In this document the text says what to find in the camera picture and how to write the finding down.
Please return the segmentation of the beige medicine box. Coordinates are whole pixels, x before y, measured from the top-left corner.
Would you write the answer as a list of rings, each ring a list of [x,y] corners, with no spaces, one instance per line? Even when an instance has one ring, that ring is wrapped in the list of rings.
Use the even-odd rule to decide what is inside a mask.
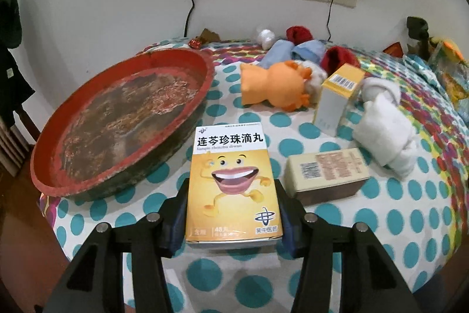
[[[348,148],[290,156],[283,186],[288,196],[308,206],[351,197],[369,179],[361,152]]]

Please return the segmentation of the white sock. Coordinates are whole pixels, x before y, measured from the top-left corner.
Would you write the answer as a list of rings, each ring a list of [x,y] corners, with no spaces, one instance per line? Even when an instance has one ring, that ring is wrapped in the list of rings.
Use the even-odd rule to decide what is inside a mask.
[[[417,162],[417,132],[398,109],[399,85],[386,79],[366,78],[361,84],[361,99],[364,112],[352,136],[379,165],[405,178]]]

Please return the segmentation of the yellow cartoon medicine box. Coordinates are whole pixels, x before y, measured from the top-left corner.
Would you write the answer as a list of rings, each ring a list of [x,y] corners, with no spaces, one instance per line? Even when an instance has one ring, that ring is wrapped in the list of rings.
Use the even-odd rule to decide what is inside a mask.
[[[267,246],[282,235],[261,123],[197,127],[188,179],[189,246],[243,249]]]

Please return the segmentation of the white yellow box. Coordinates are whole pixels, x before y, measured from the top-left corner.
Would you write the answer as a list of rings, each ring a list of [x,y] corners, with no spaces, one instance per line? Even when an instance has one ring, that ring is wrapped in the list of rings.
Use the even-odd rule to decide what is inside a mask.
[[[321,85],[312,123],[323,133],[335,137],[364,78],[365,72],[350,64],[344,64],[328,77]]]

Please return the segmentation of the orange plush toy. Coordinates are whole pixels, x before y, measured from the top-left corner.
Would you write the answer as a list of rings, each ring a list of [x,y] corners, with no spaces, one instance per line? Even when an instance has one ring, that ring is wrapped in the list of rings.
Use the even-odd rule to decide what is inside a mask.
[[[312,69],[292,60],[272,64],[265,69],[253,64],[240,64],[241,102],[244,106],[269,102],[291,112],[309,105],[305,82]]]

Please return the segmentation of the red sock front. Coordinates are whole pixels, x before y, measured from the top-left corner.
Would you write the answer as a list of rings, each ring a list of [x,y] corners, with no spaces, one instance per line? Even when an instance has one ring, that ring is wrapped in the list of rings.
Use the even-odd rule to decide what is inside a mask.
[[[328,75],[332,75],[344,64],[349,64],[352,67],[360,68],[360,62],[356,56],[347,48],[340,46],[330,47],[324,54],[320,66],[327,72]]]

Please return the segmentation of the red sock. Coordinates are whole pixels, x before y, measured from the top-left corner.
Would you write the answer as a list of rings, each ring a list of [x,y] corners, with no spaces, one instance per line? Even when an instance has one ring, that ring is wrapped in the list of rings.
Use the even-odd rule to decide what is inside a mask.
[[[294,45],[300,45],[313,39],[313,35],[305,26],[292,26],[286,30],[286,38]]]
[[[327,72],[328,75],[332,75],[344,64],[349,64],[352,67],[360,68],[360,62],[356,56],[347,48],[340,46],[330,47],[324,54],[320,66]]]

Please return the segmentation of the round red tray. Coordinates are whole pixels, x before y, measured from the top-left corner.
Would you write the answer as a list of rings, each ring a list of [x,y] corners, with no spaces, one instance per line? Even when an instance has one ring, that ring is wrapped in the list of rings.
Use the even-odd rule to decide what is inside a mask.
[[[30,162],[34,186],[89,201],[137,184],[193,134],[214,74],[211,56],[189,48],[142,53],[99,73],[46,123]]]

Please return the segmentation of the plastic bag with snacks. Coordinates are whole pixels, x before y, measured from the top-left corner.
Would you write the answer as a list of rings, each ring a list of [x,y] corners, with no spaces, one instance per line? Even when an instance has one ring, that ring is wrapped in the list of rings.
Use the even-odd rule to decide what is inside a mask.
[[[445,89],[458,115],[468,125],[468,61],[453,40],[432,36],[429,39],[429,47],[430,68]]]

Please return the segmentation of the light blue sock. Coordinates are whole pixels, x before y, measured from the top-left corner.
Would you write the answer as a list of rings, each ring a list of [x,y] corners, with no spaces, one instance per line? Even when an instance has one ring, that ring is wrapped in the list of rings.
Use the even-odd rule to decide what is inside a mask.
[[[299,45],[294,45],[289,40],[278,40],[259,61],[258,66],[268,69],[273,64],[288,60],[311,61],[319,64],[325,53],[326,46],[320,40],[308,40]]]

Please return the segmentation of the red rolled sock back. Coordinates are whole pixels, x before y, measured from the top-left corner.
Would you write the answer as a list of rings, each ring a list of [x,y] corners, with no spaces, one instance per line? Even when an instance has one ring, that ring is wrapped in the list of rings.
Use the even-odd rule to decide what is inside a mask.
[[[286,30],[286,38],[294,45],[300,45],[313,39],[313,35],[305,26],[292,26]]]

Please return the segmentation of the small white sock ball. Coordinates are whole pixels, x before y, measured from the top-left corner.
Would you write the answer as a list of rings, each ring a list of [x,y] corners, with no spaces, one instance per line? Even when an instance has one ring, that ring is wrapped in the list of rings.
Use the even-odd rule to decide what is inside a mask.
[[[275,33],[268,28],[260,28],[256,32],[256,42],[265,51],[269,51],[276,40],[277,37]]]

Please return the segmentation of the red packet by wall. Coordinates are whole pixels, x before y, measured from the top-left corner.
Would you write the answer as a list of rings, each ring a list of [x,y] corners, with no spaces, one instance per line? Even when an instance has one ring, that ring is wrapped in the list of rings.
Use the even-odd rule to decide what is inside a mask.
[[[400,42],[393,43],[392,45],[386,47],[383,52],[387,55],[391,55],[395,58],[402,58],[404,55],[402,46]]]

